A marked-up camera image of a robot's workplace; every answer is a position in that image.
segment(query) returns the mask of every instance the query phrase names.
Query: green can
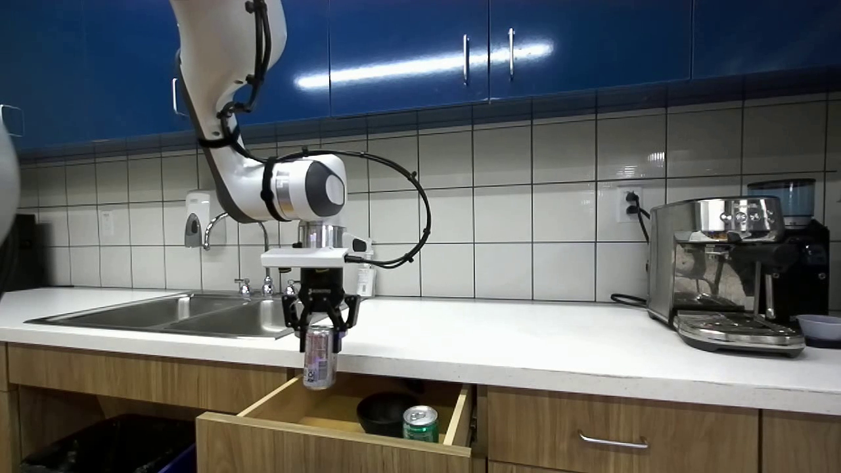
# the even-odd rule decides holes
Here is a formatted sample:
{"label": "green can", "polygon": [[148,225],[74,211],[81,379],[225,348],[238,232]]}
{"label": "green can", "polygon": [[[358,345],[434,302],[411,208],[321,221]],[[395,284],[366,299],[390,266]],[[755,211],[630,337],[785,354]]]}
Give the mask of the green can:
{"label": "green can", "polygon": [[401,413],[401,438],[440,442],[440,413],[428,404],[416,404]]}

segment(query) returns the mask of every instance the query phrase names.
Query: open drawer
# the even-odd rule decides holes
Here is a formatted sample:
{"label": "open drawer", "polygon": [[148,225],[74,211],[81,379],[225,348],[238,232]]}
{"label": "open drawer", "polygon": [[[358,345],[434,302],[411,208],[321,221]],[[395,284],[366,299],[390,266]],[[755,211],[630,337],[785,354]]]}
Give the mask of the open drawer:
{"label": "open drawer", "polygon": [[[440,442],[366,433],[358,403],[379,391],[412,391],[440,413]],[[340,375],[329,391],[287,380],[238,416],[198,418],[203,473],[471,473],[471,390],[454,384]]]}

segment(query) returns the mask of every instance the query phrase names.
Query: kitchen sink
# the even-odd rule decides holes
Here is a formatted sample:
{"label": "kitchen sink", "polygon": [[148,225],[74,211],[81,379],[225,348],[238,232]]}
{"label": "kitchen sink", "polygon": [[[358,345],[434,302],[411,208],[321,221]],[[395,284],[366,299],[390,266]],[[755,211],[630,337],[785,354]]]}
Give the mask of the kitchen sink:
{"label": "kitchen sink", "polygon": [[287,337],[279,299],[200,292],[186,298],[31,319],[26,324],[190,337]]}

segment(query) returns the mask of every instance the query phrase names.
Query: can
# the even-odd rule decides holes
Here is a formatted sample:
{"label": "can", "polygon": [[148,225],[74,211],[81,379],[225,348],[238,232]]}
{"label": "can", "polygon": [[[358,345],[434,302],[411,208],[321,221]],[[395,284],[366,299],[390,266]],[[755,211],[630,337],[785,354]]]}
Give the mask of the can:
{"label": "can", "polygon": [[323,391],[336,380],[334,330],[329,325],[308,325],[305,342],[305,387]]}
{"label": "can", "polygon": [[440,413],[428,404],[416,404],[401,413],[401,438],[440,442]]}

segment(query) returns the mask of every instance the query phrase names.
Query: white countertop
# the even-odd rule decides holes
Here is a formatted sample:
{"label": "white countertop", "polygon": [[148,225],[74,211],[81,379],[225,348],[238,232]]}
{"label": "white countertop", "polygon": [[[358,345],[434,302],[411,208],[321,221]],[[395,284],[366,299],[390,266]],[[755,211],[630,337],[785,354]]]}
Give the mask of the white countertop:
{"label": "white countertop", "polygon": [[[28,319],[173,292],[33,288],[0,299],[0,342],[294,369],[298,340],[215,340],[31,325]],[[340,371],[697,404],[841,416],[841,349],[704,351],[638,307],[366,299]]]}

